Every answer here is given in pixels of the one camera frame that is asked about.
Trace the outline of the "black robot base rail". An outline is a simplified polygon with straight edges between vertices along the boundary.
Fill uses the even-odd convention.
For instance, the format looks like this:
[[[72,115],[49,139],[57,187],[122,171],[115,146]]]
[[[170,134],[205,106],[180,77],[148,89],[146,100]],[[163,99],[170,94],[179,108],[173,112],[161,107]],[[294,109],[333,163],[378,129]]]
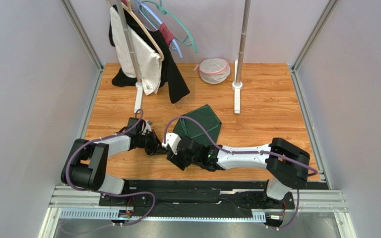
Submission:
[[[231,180],[156,180],[128,179],[125,194],[141,192],[132,198],[102,195],[102,207],[128,207],[134,215],[161,218],[251,218],[259,209],[292,211],[295,195],[285,195],[284,202],[268,201],[263,194],[266,181]]]

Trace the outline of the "right metal rack pole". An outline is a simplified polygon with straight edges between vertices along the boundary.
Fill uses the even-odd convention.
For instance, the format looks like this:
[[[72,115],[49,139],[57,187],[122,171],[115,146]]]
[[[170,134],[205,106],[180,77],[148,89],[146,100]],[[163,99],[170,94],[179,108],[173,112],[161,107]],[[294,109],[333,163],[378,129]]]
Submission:
[[[237,66],[235,68],[236,69],[235,83],[238,85],[241,84],[241,74],[242,74],[244,51],[245,51],[245,45],[246,45],[246,36],[247,36],[247,27],[248,27],[249,14],[250,14],[250,6],[251,6],[251,0],[245,0],[244,15],[243,15],[242,28],[241,28],[240,47],[239,47],[239,53],[238,53],[238,61],[237,61]]]

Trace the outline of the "aluminium frame rail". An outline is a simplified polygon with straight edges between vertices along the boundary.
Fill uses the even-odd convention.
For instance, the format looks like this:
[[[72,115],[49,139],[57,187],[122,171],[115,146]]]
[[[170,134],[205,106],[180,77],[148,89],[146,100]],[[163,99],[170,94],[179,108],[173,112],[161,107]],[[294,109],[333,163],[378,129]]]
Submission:
[[[343,193],[323,182],[262,202],[264,181],[132,180],[133,198],[56,186],[39,237],[354,238]]]

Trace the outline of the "left white rack foot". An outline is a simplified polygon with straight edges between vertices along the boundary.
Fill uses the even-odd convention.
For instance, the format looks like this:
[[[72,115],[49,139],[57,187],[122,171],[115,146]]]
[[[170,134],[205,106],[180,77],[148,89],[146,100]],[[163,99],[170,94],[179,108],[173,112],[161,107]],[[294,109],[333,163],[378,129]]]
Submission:
[[[141,82],[136,82],[136,98],[135,98],[135,104],[134,104],[134,112],[136,113],[139,109],[142,107],[142,101],[143,101],[143,85]]]

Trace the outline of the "white rack foot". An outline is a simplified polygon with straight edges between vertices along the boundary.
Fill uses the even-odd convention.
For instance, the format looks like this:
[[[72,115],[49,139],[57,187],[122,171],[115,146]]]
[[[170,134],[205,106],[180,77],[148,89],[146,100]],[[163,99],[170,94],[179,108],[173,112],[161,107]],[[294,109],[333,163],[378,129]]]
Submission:
[[[234,81],[232,83],[232,89],[234,91],[234,113],[241,113],[241,90],[243,83],[241,82],[242,65],[239,60],[234,62]]]
[[[135,104],[134,104],[134,112],[136,113],[139,109],[142,107],[142,101],[143,101],[143,85],[141,82],[136,82],[136,98],[135,98]]]

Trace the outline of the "wooden clothes hanger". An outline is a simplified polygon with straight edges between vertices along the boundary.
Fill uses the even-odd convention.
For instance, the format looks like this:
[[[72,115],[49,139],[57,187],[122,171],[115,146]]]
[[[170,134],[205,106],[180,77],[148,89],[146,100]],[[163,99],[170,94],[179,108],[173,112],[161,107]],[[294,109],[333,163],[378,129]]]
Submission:
[[[149,40],[151,41],[151,43],[154,45],[156,51],[158,52],[158,54],[160,55],[160,61],[163,61],[165,59],[164,57],[164,54],[161,50],[161,48],[158,46],[158,44],[156,43],[156,41],[154,40],[154,38],[152,37],[152,35],[150,34],[150,32],[148,31],[148,29],[146,28],[146,26],[141,22],[141,20],[137,17],[137,15],[133,12],[132,10],[132,5],[130,3],[129,0],[117,0],[116,1],[116,5],[118,7],[122,6],[123,10],[126,10],[130,16],[137,22],[137,24],[140,26],[140,28],[144,31],[144,33],[146,34],[146,36],[149,38]]]

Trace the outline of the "white hanging towel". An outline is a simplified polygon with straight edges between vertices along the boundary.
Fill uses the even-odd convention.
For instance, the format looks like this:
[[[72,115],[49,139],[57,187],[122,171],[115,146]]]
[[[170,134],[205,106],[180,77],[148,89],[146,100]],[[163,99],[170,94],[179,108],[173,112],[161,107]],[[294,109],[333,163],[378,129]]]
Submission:
[[[160,55],[153,49],[154,46],[149,38],[128,12],[125,12],[125,17],[128,29],[133,37],[133,45],[139,65],[143,90],[146,95],[156,94],[161,84],[162,62],[160,61]],[[130,59],[118,10],[115,5],[110,9],[110,27],[110,43],[116,49],[119,63],[123,68],[123,73],[127,78],[135,78],[136,75]]]

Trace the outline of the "dark red hanging cloth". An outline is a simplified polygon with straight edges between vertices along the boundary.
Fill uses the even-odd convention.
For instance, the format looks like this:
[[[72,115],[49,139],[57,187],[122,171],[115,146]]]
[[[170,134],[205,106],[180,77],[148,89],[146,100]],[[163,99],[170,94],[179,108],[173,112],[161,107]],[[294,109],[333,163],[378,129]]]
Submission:
[[[174,35],[171,33],[165,23],[161,23],[158,30],[160,31],[165,43],[169,46],[175,39]]]

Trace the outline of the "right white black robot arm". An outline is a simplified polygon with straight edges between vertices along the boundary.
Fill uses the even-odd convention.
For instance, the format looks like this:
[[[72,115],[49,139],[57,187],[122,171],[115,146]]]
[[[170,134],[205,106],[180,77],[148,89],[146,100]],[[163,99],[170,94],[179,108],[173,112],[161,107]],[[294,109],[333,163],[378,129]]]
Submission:
[[[310,155],[282,138],[258,147],[210,145],[169,133],[162,143],[169,151],[168,160],[184,170],[195,165],[210,172],[234,168],[268,170],[273,178],[267,181],[267,198],[282,200],[292,189],[305,189],[310,176]]]

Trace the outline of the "right white rack foot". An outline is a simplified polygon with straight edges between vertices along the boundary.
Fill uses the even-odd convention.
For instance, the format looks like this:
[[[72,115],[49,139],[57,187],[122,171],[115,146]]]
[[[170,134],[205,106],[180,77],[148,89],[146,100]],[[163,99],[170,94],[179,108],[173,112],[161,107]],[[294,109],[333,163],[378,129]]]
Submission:
[[[234,81],[232,83],[232,89],[234,91],[234,113],[241,113],[241,90],[243,83],[241,82],[242,65],[239,60],[234,62]]]

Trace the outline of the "blue plastic hanger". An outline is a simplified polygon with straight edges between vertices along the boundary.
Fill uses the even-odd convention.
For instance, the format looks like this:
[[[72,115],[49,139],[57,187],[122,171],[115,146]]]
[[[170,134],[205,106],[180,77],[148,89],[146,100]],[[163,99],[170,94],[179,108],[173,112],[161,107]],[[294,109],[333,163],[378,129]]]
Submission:
[[[173,33],[169,30],[167,25],[162,22],[158,15],[150,9],[142,0],[136,0],[137,11],[143,18],[149,23],[151,30],[160,31],[162,38],[164,39],[167,46],[170,50],[177,52],[179,57],[183,57],[181,48],[178,45],[177,40],[175,39]]]

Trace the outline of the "metal rack pole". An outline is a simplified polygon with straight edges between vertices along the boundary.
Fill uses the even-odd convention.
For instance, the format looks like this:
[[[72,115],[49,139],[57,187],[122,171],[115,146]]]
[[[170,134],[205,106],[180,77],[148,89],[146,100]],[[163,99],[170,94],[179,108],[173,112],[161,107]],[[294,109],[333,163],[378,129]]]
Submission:
[[[238,53],[238,61],[237,61],[237,66],[235,68],[236,69],[235,83],[238,85],[241,84],[241,74],[242,74],[244,51],[245,51],[245,45],[246,45],[246,36],[247,36],[247,27],[248,27],[249,14],[250,14],[250,6],[251,6],[251,0],[245,0],[244,15],[243,15],[242,28],[241,28],[240,47],[239,47],[239,53]]]
[[[130,34],[130,31],[128,29],[128,24],[127,24],[126,17],[124,14],[124,8],[123,8],[124,3],[122,2],[122,0],[116,0],[116,4],[118,7],[118,14],[119,14],[120,21],[122,24],[122,29],[123,29],[123,33],[124,33],[124,36],[126,39],[130,59],[131,59],[131,62],[132,62],[133,68],[134,68],[134,72],[135,72],[135,75],[137,78],[137,86],[142,87],[141,74],[140,74],[139,65],[138,65],[138,61],[136,59],[136,53],[135,53],[135,49],[134,49],[134,45],[133,45],[133,37]]]

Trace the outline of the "left metal rack pole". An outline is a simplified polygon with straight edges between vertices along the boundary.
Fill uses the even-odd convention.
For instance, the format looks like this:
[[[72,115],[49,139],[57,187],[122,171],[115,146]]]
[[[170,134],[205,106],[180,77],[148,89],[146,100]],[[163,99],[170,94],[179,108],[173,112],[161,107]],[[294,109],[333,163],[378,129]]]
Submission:
[[[128,24],[127,24],[126,17],[124,14],[124,8],[123,8],[124,3],[122,2],[122,0],[116,0],[116,4],[118,7],[118,14],[119,14],[120,21],[122,24],[122,29],[123,29],[123,33],[124,33],[124,36],[126,39],[130,59],[131,59],[131,62],[132,62],[133,68],[134,68],[134,72],[135,72],[135,75],[137,78],[137,86],[142,87],[141,74],[140,74],[139,65],[138,65],[138,61],[136,59],[136,53],[135,53],[135,49],[134,49],[134,45],[133,45],[133,37],[130,34],[130,31],[128,29]]]

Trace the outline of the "teal plastic hanger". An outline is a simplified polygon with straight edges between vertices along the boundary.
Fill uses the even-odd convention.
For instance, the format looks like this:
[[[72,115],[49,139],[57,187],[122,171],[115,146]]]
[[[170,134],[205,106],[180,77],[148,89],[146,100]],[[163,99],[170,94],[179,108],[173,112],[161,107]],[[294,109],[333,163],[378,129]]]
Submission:
[[[158,17],[161,19],[161,15],[168,16],[174,21],[184,32],[183,36],[179,36],[176,33],[173,33],[172,30],[169,28],[169,30],[173,33],[175,39],[177,40],[178,44],[181,43],[184,46],[190,47],[193,49],[194,53],[198,53],[198,46],[196,44],[196,41],[192,35],[192,33],[189,31],[188,27],[184,25],[184,23],[170,10],[168,10],[164,5],[162,0],[143,0],[143,2],[150,7],[151,10],[153,10]]]

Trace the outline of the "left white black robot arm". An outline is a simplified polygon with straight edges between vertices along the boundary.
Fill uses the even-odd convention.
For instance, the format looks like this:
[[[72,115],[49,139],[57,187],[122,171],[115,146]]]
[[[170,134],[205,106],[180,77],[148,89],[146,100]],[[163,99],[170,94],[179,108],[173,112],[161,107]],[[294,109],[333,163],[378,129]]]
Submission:
[[[140,148],[148,156],[167,154],[151,129],[151,122],[129,118],[127,126],[100,139],[74,141],[61,173],[64,184],[105,194],[122,194],[126,181],[106,173],[108,159]]]

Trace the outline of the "white mesh laundry bag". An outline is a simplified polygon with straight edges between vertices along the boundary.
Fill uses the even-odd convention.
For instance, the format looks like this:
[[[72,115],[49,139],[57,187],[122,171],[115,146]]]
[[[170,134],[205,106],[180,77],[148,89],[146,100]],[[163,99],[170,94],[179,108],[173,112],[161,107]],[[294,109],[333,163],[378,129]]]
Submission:
[[[227,79],[231,69],[229,63],[222,58],[205,59],[193,71],[198,71],[202,81],[208,84],[219,84]]]

